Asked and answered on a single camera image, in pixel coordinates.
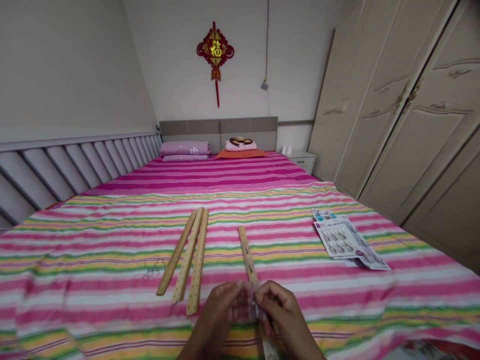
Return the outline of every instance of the red chinese knot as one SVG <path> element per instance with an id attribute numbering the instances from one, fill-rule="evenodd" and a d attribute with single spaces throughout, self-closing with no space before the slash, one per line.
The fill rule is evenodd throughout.
<path id="1" fill-rule="evenodd" d="M 204 57 L 211 65 L 211 80 L 215 80 L 216 104 L 220 107 L 219 81 L 222 80 L 220 67 L 225 64 L 227 59 L 234 57 L 235 51 L 220 30 L 215 28 L 215 21 L 203 42 L 196 47 L 196 53 L 198 56 Z"/>

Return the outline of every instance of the wooden ruler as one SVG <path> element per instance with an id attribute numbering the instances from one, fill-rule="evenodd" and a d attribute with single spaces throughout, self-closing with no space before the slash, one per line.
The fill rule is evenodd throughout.
<path id="1" fill-rule="evenodd" d="M 187 241 L 187 237 L 189 236 L 189 232 L 190 232 L 190 229 L 192 228 L 192 224 L 194 223 L 196 214 L 197 214 L 197 210 L 193 210 L 191 212 L 191 215 L 185 224 L 185 228 L 181 233 L 180 239 L 178 240 L 178 243 L 176 244 L 175 249 L 171 254 L 170 260 L 168 260 L 168 264 L 166 265 L 165 271 L 163 272 L 163 276 L 161 277 L 160 285 L 158 286 L 158 290 L 156 291 L 156 294 L 158 296 L 162 296 L 163 294 L 165 294 L 165 291 L 169 286 L 170 280 L 172 279 L 172 276 L 175 272 L 175 268 L 179 263 L 180 255 L 182 254 L 182 251 L 184 249 L 185 242 Z"/>
<path id="2" fill-rule="evenodd" d="M 193 263 L 193 274 L 191 275 L 190 290 L 188 291 L 188 302 L 186 303 L 186 314 L 193 315 L 199 310 L 200 286 L 202 281 L 202 268 L 204 265 L 205 241 L 207 239 L 207 226 L 209 224 L 209 210 L 204 209 L 201 215 L 200 233 L 195 250 L 195 262 Z"/>
<path id="3" fill-rule="evenodd" d="M 259 279 L 257 278 L 257 272 L 255 271 L 254 260 L 250 251 L 247 233 L 245 232 L 245 228 L 243 226 L 238 227 L 238 234 L 240 235 L 241 253 L 243 254 L 243 262 L 245 263 L 246 273 L 248 274 L 248 281 L 251 284 L 258 284 Z M 260 335 L 265 359 L 280 359 L 280 353 L 277 350 L 274 342 L 266 337 L 261 330 Z"/>
<path id="4" fill-rule="evenodd" d="M 193 222 L 191 234 L 188 238 L 188 246 L 186 247 L 185 255 L 181 262 L 180 274 L 176 280 L 175 290 L 173 291 L 173 297 L 171 298 L 171 302 L 174 304 L 184 299 L 185 288 L 189 278 L 190 266 L 192 265 L 192 257 L 194 255 L 195 243 L 197 242 L 197 235 L 199 234 L 200 219 L 202 218 L 203 210 L 204 208 L 201 207 L 195 214 L 195 221 Z"/>

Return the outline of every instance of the tassel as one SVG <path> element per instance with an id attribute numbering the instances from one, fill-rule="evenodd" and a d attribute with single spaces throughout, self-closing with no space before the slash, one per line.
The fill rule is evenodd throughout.
<path id="1" fill-rule="evenodd" d="M 219 99 L 219 81 L 215 80 L 215 89 L 216 89 L 216 105 L 220 109 L 220 99 Z"/>

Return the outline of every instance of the white nightstand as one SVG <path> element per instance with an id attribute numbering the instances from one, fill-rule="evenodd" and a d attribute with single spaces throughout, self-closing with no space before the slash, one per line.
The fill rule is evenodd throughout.
<path id="1" fill-rule="evenodd" d="M 289 158 L 292 163 L 305 170 L 308 175 L 312 175 L 315 155 L 302 150 L 292 150 L 291 154 L 285 154 L 285 156 Z"/>

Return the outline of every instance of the orange pillow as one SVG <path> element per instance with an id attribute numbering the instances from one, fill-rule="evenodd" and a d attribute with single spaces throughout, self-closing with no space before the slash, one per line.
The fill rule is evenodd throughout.
<path id="1" fill-rule="evenodd" d="M 222 151 L 220 151 L 220 153 L 216 156 L 215 159 L 246 159 L 262 156 L 268 156 L 268 154 L 260 149 L 245 151 L 227 151 L 223 149 Z"/>

